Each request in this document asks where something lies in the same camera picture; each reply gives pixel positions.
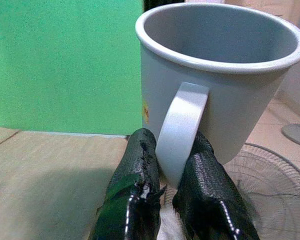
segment green wall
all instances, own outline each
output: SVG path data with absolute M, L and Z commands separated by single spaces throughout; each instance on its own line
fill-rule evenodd
M 141 127 L 141 0 L 0 0 L 0 126 Z

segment electric fan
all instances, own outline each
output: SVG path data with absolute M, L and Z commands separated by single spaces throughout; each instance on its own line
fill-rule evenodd
M 300 170 L 264 147 L 246 143 L 224 165 L 245 201 L 261 240 L 300 240 Z M 186 240 L 167 188 L 161 210 L 158 240 Z

